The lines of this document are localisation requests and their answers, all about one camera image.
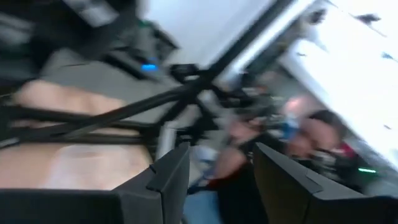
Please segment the blue jeans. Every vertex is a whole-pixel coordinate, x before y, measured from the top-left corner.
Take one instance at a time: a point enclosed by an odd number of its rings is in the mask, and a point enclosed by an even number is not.
[[[202,191],[187,196],[183,212],[189,224],[222,224],[216,192]]]

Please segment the floor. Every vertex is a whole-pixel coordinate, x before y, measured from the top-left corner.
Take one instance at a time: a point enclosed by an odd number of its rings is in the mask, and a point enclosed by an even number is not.
[[[73,52],[67,50],[58,52],[53,56],[44,70],[44,80],[66,86],[75,86],[95,93],[119,98],[126,103],[137,102],[178,86],[178,83],[175,83],[169,77],[160,77],[159,83],[149,81],[138,82],[124,72],[101,62],[85,63]],[[146,111],[145,113],[135,115],[129,119],[153,122],[171,105],[172,103],[169,103]],[[227,112],[213,103],[207,103],[207,105],[211,106],[211,109],[218,114],[225,114]],[[198,116],[196,106],[190,106],[178,118],[178,123],[181,126],[189,125],[196,116]],[[219,122],[225,123],[223,118],[220,118]],[[213,149],[222,148],[222,140],[226,135],[223,130],[212,131],[208,133],[208,135],[210,139],[204,140],[200,144],[209,146]],[[190,182],[199,178],[201,175],[196,164],[197,163],[191,162]]]

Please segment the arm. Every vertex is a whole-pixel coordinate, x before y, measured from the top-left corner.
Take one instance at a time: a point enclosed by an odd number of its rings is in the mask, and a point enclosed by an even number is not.
[[[259,130],[256,129],[259,122],[257,120],[249,123],[243,121],[233,121],[229,129],[229,134],[232,138],[231,145],[224,149],[215,164],[215,179],[223,179],[242,167],[248,162],[247,155],[239,146],[248,142],[259,135]]]

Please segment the pink object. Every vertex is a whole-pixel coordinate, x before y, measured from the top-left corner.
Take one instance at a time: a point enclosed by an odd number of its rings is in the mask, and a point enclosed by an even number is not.
[[[354,157],[356,155],[354,149],[350,147],[347,143],[343,143],[340,148],[344,151],[347,157]]]

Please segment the black clothing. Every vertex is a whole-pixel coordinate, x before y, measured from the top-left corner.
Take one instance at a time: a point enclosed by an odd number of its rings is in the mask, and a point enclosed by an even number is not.
[[[242,150],[244,152],[250,151],[250,148],[255,147],[256,142],[263,142],[280,152],[284,148],[282,142],[268,134],[263,134],[245,144]],[[268,223],[251,163],[242,166],[231,177],[218,182],[216,191],[220,215],[224,224]]]

